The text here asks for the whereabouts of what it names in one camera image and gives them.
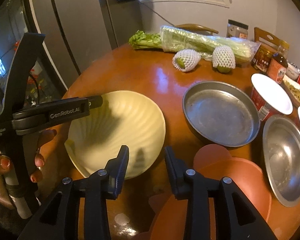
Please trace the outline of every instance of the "metal bowl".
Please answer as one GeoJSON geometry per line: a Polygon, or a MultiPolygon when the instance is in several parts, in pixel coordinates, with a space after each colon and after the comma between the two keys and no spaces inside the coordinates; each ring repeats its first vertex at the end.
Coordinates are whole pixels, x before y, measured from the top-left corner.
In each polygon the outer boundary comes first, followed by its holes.
{"type": "Polygon", "coordinates": [[[300,200],[300,130],[282,115],[271,116],[263,129],[266,171],[279,202],[292,207],[300,200]]]}
{"type": "Polygon", "coordinates": [[[195,84],[183,96],[182,106],[196,135],[223,146],[248,144],[260,129],[258,111],[252,100],[227,83],[195,84]]]}

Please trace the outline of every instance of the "display fridge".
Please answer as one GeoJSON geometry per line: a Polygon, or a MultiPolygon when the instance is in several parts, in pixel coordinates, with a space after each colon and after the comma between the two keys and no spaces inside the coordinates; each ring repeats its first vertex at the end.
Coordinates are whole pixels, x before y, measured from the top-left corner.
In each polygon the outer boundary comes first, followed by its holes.
{"type": "Polygon", "coordinates": [[[46,35],[28,78],[25,105],[34,105],[62,98],[87,67],[139,29],[138,1],[0,0],[0,111],[9,68],[25,32],[46,35]]]}

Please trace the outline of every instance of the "table surface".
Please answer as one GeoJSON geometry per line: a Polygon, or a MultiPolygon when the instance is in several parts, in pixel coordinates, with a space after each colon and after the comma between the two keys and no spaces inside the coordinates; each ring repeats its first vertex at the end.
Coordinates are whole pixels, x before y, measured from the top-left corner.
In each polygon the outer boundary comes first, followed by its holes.
{"type": "MultiPolygon", "coordinates": [[[[69,88],[64,98],[101,95],[115,90],[131,90],[152,99],[162,110],[166,121],[164,146],[171,145],[177,158],[192,166],[196,152],[205,145],[188,128],[182,110],[182,97],[186,90],[202,81],[221,81],[251,94],[250,77],[256,73],[251,66],[237,67],[231,73],[221,74],[211,62],[201,60],[189,73],[176,70],[172,65],[174,54],[161,51],[137,50],[123,45],[95,61],[69,88]]],[[[82,175],[70,161],[64,142],[70,124],[56,126],[58,134],[53,141],[42,147],[46,158],[44,180],[39,184],[43,196],[47,196],[62,178],[81,179],[82,175]]],[[[233,157],[261,163],[261,132],[250,144],[229,148],[233,157]]],[[[152,195],[169,186],[163,151],[155,163],[142,175],[125,181],[122,193],[116,201],[107,201],[110,232],[113,240],[129,239],[149,230],[154,212],[148,204],[152,195]],[[125,214],[129,223],[121,226],[115,216],[125,214]]],[[[79,211],[79,239],[83,239],[83,200],[79,211]]],[[[279,240],[290,239],[300,226],[300,203],[292,208],[282,206],[273,196],[270,227],[279,240]]]]}

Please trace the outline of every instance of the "human hand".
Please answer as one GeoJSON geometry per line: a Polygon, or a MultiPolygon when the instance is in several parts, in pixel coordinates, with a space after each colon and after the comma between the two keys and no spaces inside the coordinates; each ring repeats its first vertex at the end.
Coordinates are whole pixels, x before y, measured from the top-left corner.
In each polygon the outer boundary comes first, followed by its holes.
{"type": "MultiPolygon", "coordinates": [[[[51,141],[56,136],[56,134],[56,130],[45,130],[39,137],[37,144],[38,151],[34,159],[34,163],[38,167],[38,169],[30,175],[30,180],[34,183],[42,180],[42,173],[39,168],[42,168],[44,166],[44,158],[39,153],[40,147],[51,141]]],[[[13,209],[14,206],[12,205],[7,189],[5,188],[4,178],[2,177],[2,175],[9,172],[12,167],[13,163],[11,162],[11,160],[5,156],[2,156],[0,153],[0,203],[10,209],[13,209]]]]}

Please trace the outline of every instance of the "red cup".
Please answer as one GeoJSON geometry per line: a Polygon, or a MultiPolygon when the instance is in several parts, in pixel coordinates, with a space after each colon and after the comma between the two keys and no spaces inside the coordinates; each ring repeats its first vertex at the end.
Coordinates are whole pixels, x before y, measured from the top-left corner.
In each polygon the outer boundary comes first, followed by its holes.
{"type": "Polygon", "coordinates": [[[274,114],[279,114],[277,110],[275,110],[271,105],[269,105],[262,96],[258,93],[258,91],[252,87],[251,99],[256,105],[256,108],[259,113],[259,118],[261,121],[266,121],[270,116],[274,114]]]}
{"type": "Polygon", "coordinates": [[[266,121],[274,114],[292,113],[291,99],[277,82],[262,74],[253,74],[251,82],[251,99],[261,121],[266,121]]]}

